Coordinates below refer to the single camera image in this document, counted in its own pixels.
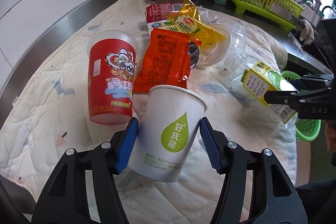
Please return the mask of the person's right hand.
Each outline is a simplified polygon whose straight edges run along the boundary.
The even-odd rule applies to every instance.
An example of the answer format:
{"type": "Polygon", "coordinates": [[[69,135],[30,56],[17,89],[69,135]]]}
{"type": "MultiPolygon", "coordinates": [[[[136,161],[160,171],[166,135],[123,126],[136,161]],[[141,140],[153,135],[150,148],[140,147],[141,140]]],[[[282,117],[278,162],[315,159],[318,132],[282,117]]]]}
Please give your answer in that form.
{"type": "Polygon", "coordinates": [[[329,120],[324,120],[325,125],[325,136],[327,149],[331,153],[336,153],[336,130],[335,127],[331,125],[329,120]]]}

